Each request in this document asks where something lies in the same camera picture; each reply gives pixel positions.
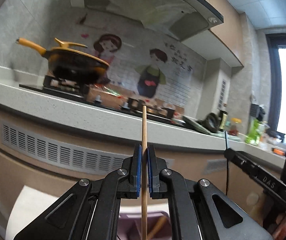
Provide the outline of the wooden spoon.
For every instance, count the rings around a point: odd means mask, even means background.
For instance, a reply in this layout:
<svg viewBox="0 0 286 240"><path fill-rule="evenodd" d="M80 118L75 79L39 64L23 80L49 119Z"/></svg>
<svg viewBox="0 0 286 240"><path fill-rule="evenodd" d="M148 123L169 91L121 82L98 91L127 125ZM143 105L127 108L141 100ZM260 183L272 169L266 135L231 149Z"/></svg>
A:
<svg viewBox="0 0 286 240"><path fill-rule="evenodd" d="M164 224L167 222L167 217L162 216L160 217L155 226L150 230L150 232L147 235L147 239L151 240L164 226Z"/></svg>

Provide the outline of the green plastic bag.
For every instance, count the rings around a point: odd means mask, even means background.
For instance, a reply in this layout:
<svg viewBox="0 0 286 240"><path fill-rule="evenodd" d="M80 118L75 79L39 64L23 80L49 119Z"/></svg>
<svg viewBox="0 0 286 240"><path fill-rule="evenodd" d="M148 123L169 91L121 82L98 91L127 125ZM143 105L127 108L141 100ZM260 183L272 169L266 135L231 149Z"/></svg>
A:
<svg viewBox="0 0 286 240"><path fill-rule="evenodd" d="M260 137L265 130L265 124L263 121L253 119L250 125L249 132L246 135L245 142L247 144L257 146L260 142Z"/></svg>

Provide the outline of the small grey vent grille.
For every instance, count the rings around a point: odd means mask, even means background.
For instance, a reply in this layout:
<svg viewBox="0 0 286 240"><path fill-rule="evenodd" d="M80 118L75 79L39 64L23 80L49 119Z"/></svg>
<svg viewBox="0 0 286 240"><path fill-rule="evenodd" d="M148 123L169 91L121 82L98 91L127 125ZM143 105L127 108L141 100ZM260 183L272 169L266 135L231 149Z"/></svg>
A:
<svg viewBox="0 0 286 240"><path fill-rule="evenodd" d="M227 161L225 159L210 159L207 160L203 174L212 174L226 169Z"/></svg>

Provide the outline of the yellow lid jar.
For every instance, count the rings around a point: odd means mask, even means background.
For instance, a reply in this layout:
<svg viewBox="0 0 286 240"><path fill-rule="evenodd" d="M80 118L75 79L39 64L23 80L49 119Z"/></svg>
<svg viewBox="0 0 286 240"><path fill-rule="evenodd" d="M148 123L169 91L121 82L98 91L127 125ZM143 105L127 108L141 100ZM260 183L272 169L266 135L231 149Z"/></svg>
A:
<svg viewBox="0 0 286 240"><path fill-rule="evenodd" d="M239 133L239 128L242 124L242 120L238 118L232 118L230 123L230 128L228 130L229 135L237 136Z"/></svg>

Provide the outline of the black round pot lid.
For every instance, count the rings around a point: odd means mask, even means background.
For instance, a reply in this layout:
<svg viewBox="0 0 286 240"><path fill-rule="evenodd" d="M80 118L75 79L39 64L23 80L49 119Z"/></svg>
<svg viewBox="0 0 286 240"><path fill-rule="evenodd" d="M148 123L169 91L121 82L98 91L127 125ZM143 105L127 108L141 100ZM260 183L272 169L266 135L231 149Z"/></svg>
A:
<svg viewBox="0 0 286 240"><path fill-rule="evenodd" d="M219 127L219 119L215 113L209 113L203 120L203 126L211 133L217 133Z"/></svg>

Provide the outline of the dark sauce bottle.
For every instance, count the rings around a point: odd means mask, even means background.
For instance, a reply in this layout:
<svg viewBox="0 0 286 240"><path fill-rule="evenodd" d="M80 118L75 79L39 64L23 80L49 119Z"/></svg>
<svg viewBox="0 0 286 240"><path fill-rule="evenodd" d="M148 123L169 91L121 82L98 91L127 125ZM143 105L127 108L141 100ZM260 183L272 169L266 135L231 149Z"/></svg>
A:
<svg viewBox="0 0 286 240"><path fill-rule="evenodd" d="M223 103L223 106L219 112L219 120L220 120L219 131L221 132L225 130L225 124L227 122L228 113L226 111L226 107L227 107L227 104Z"/></svg>

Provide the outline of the large grey vent grille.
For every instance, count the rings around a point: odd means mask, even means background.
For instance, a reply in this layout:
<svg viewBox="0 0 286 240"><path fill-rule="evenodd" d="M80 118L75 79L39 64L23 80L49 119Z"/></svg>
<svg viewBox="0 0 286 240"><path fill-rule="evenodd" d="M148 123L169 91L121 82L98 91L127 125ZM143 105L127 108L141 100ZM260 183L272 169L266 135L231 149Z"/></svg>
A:
<svg viewBox="0 0 286 240"><path fill-rule="evenodd" d="M3 145L43 163L71 171L105 175L121 168L126 154L99 151L57 141L18 127L0 122Z"/></svg>

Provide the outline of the grey stone countertop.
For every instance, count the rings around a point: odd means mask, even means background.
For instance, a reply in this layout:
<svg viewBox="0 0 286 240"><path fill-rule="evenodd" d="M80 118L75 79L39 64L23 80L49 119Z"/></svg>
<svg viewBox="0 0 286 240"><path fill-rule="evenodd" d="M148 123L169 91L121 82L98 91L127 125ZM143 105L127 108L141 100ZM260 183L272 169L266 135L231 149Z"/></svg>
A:
<svg viewBox="0 0 286 240"><path fill-rule="evenodd" d="M27 118L60 125L83 132L106 135L116 139L139 141L142 118L78 104L54 96L0 83L0 107ZM230 146L265 164L283 168L285 158L243 142L225 142L223 138L200 134L189 129L155 121L147 122L148 142L168 149L224 151Z"/></svg>

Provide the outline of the black gas stove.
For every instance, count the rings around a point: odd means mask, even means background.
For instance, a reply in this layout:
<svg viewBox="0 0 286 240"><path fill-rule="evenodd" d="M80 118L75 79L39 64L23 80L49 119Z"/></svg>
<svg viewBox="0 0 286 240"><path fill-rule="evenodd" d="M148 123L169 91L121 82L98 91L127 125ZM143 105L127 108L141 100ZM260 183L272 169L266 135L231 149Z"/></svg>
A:
<svg viewBox="0 0 286 240"><path fill-rule="evenodd" d="M45 83L41 86L20 84L19 87L136 117L142 116L143 106L147 104L144 100L113 94L107 88L85 86L85 91L81 93L76 87L63 85L50 76L46 76L44 81ZM148 120L182 127L184 121L175 119L174 113L173 109L166 107L146 107Z"/></svg>

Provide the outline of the yellow frying pan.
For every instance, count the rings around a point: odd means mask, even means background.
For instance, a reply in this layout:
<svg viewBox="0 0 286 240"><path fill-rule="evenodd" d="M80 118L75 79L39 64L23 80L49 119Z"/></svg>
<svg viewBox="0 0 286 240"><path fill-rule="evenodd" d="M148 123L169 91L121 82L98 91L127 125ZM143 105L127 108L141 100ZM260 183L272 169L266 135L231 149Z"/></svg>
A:
<svg viewBox="0 0 286 240"><path fill-rule="evenodd" d="M16 43L31 48L48 61L48 69L58 79L74 81L79 85L92 85L104 76L109 64L88 53L72 47L87 48L84 44L61 41L55 38L58 46L47 50L25 38L18 38Z"/></svg>

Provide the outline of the range hood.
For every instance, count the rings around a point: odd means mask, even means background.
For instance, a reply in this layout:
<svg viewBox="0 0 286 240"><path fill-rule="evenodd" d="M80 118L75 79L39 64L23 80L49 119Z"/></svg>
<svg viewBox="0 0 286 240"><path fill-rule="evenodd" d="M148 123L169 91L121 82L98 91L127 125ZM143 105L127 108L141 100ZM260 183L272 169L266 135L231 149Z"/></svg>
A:
<svg viewBox="0 0 286 240"><path fill-rule="evenodd" d="M70 0L73 7L110 12L178 41L223 24L223 15L206 0Z"/></svg>

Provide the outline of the cartoon wall sticker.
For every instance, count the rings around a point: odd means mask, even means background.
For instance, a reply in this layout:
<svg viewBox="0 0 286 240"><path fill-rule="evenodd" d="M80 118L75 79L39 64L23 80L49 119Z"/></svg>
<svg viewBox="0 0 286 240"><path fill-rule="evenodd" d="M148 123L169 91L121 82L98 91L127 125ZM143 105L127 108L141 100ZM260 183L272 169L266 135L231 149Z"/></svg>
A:
<svg viewBox="0 0 286 240"><path fill-rule="evenodd" d="M129 36L84 31L80 41L86 52L110 65L106 83L145 99L187 104L198 58L187 46L150 31Z"/></svg>

